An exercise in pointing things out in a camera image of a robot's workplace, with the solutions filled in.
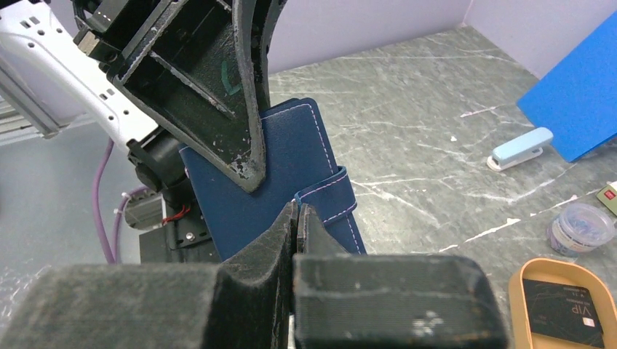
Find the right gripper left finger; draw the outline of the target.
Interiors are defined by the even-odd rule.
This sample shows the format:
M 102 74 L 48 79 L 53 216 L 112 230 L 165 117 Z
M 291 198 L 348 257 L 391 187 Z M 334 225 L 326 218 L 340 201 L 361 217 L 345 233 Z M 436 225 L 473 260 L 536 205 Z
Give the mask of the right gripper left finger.
M 3 348 L 286 348 L 295 203 L 225 262 L 75 265 L 43 275 Z

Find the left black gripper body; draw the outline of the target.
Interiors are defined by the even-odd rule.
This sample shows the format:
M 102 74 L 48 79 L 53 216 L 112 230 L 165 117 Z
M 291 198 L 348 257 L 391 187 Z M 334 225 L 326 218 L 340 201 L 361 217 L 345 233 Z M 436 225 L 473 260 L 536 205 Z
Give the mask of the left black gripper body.
M 164 61 L 154 47 L 178 10 L 178 1 L 74 1 L 73 43 L 109 77 L 129 77 L 146 57 Z

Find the dark blue card holder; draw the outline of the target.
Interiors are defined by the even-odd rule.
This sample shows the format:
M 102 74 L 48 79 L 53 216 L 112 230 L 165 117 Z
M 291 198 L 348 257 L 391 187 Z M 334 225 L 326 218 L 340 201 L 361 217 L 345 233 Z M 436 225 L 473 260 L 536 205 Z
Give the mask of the dark blue card holder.
M 179 149 L 220 259 L 227 260 L 255 240 L 290 201 L 315 208 L 342 247 L 364 254 L 349 174 L 335 159 L 316 101 L 288 100 L 264 112 L 261 121 L 266 178 L 252 193 L 187 145 Z

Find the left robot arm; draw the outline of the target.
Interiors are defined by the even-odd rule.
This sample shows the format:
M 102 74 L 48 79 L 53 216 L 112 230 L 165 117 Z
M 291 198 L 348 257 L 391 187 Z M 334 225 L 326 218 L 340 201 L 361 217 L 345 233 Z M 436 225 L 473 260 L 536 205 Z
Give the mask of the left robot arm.
M 266 176 L 259 114 L 283 1 L 1 3 L 1 96 L 45 137 L 92 117 L 154 191 L 186 177 L 187 145 L 246 192 Z

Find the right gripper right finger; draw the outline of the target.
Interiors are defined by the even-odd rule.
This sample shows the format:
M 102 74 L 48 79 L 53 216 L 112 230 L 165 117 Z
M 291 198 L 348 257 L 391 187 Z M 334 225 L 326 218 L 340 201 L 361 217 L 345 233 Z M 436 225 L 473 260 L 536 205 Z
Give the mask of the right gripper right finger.
M 442 254 L 352 254 L 303 205 L 293 258 L 297 348 L 507 348 L 480 265 Z

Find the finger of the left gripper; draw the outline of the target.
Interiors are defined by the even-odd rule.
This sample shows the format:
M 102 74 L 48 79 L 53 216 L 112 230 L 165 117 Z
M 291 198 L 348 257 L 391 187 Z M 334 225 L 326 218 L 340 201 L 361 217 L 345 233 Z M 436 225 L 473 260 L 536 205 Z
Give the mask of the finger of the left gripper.
M 108 79 L 247 192 L 266 176 L 253 78 L 254 1 L 160 1 Z
M 268 52 L 279 16 L 287 0 L 257 0 L 252 17 L 251 59 L 255 95 L 260 112 L 271 107 L 268 86 Z

